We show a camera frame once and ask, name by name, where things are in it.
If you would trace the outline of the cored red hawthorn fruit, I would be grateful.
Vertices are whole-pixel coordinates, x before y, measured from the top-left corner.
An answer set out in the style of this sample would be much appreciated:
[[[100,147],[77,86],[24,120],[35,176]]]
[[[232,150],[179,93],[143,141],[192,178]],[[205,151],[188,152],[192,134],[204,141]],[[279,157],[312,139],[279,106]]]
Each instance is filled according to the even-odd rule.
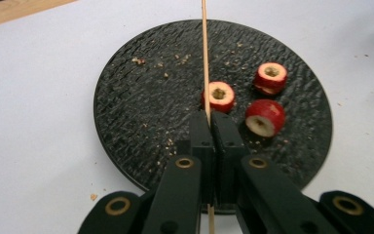
[[[284,123],[283,107],[271,99],[258,99],[245,112],[245,124],[248,129],[262,137],[274,137]]]
[[[274,96],[284,89],[286,81],[287,70],[283,65],[265,62],[255,71],[253,86],[265,95]]]
[[[209,107],[212,110],[228,113],[235,105],[236,95],[232,87],[222,81],[213,81],[208,84]]]

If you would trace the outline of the round black textured plate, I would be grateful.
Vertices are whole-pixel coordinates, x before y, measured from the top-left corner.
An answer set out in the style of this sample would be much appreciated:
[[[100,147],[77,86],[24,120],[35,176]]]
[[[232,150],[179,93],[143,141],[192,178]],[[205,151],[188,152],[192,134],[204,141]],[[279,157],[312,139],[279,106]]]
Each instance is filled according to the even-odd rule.
[[[274,37],[251,27],[207,21],[209,77],[236,95],[230,116],[244,145],[274,161],[299,187],[317,174],[330,148],[332,117],[316,74]],[[273,99],[285,111],[277,136],[252,133],[247,107],[263,94],[253,86],[256,69],[276,62],[287,70],[284,89]],[[121,47],[98,79],[93,115],[102,146],[115,166],[143,190],[158,185],[176,143],[189,136],[189,120],[202,108],[203,35],[198,19],[149,29]]]

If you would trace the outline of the wooden table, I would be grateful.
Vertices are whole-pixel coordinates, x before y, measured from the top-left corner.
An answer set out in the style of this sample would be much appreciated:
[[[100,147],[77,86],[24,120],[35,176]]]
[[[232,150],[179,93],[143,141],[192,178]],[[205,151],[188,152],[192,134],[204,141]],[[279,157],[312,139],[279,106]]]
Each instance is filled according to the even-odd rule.
[[[2,0],[0,24],[66,5],[76,0]]]

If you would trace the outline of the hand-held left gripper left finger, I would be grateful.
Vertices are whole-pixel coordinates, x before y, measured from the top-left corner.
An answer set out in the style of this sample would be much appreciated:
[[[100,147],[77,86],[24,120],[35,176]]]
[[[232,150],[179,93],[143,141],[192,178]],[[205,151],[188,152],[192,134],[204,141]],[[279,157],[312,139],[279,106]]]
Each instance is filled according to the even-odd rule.
[[[176,143],[178,155],[198,158],[202,163],[202,203],[214,205],[214,146],[204,111],[194,113],[189,120],[189,138]]]

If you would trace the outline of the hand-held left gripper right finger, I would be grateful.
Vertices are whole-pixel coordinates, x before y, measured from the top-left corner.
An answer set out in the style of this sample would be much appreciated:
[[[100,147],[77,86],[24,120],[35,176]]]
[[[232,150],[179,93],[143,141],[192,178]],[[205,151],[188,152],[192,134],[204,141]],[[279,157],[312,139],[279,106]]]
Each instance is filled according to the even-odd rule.
[[[215,146],[215,197],[218,209],[233,209],[237,203],[237,166],[249,151],[236,123],[222,112],[211,113],[211,132]]]

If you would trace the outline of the thin bamboo skewer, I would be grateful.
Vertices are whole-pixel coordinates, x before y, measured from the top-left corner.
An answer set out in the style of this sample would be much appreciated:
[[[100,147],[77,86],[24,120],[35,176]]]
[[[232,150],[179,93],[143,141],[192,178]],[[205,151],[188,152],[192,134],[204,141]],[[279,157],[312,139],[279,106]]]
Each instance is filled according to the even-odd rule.
[[[207,44],[207,17],[206,17],[206,0],[201,0],[202,6],[202,35],[203,35],[203,67],[204,67],[204,97],[205,113],[208,127],[210,128],[210,103],[209,103],[209,67],[208,67],[208,44]],[[215,234],[214,207],[207,205],[208,213],[208,233]]]

